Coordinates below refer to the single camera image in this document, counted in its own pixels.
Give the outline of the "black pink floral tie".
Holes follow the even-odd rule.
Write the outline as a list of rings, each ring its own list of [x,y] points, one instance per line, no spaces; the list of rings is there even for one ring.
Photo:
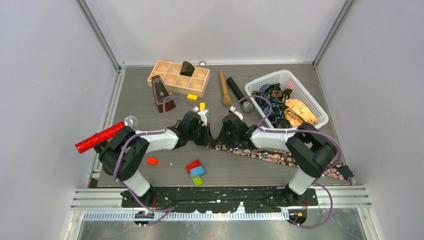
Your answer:
[[[299,168],[300,166],[296,162],[295,158],[289,152],[277,151],[277,150],[268,150],[268,149],[243,149],[239,147],[229,147],[221,143],[215,145],[207,145],[209,149],[214,149],[218,151],[224,151],[227,153],[245,156],[257,160],[267,161],[271,163],[276,163],[280,165],[290,166]],[[341,181],[352,180],[355,176],[352,169],[345,163],[338,163],[329,170],[324,172],[324,175],[330,178],[338,179]]]

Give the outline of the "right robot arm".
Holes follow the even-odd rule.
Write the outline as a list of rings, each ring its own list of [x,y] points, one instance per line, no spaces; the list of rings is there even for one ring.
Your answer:
[[[306,190],[342,152],[333,137],[320,132],[310,123],[303,123],[296,129],[247,126],[235,113],[223,118],[216,143],[248,150],[287,149],[298,165],[294,176],[282,190],[282,195],[291,205],[299,205],[305,199]]]

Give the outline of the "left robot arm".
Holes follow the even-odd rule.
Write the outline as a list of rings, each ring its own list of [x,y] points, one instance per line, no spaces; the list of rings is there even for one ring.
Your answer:
[[[188,142],[198,146],[211,146],[215,141],[208,123],[208,109],[198,112],[188,111],[182,120],[160,131],[136,131],[129,126],[123,127],[110,140],[94,147],[104,171],[115,176],[134,193],[134,200],[141,207],[153,202],[151,184],[139,171],[140,163],[146,153],[179,149]]]

